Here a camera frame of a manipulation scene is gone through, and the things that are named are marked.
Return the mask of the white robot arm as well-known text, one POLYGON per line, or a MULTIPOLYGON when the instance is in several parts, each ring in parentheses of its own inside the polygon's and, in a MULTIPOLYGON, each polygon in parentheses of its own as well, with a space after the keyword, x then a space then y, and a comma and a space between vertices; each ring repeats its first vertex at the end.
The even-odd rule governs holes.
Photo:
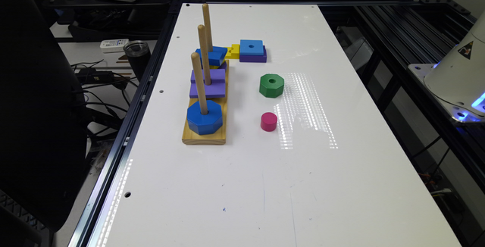
POLYGON ((414 77, 459 123, 484 122, 484 16, 436 64, 410 64, 414 77))

